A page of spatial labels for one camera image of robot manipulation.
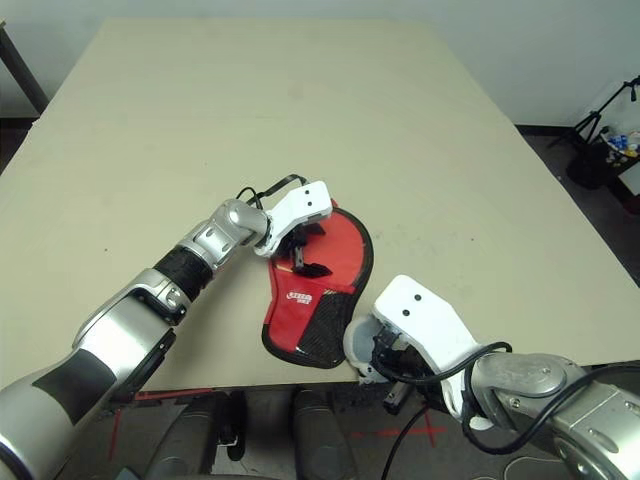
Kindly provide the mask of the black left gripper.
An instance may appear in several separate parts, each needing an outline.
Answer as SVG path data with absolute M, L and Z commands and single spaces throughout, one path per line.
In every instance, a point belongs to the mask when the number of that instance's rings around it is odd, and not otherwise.
M 318 223 L 302 225 L 300 231 L 291 231 L 284 240 L 285 252 L 292 260 L 292 267 L 297 268 L 297 274 L 303 277 L 324 277 L 332 274 L 325 265 L 304 262 L 304 247 L 307 245 L 309 235 L 322 236 L 326 232 Z

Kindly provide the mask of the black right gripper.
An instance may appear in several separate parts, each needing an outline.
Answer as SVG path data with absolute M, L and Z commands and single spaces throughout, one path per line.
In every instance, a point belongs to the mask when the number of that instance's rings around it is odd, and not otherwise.
M 419 379 L 430 376 L 433 371 L 418 351 L 412 346 L 395 350 L 392 341 L 398 336 L 390 329 L 381 327 L 373 337 L 372 365 L 388 380 L 399 377 Z M 407 385 L 396 382 L 383 400 L 383 408 L 390 415 L 397 415 L 407 395 Z

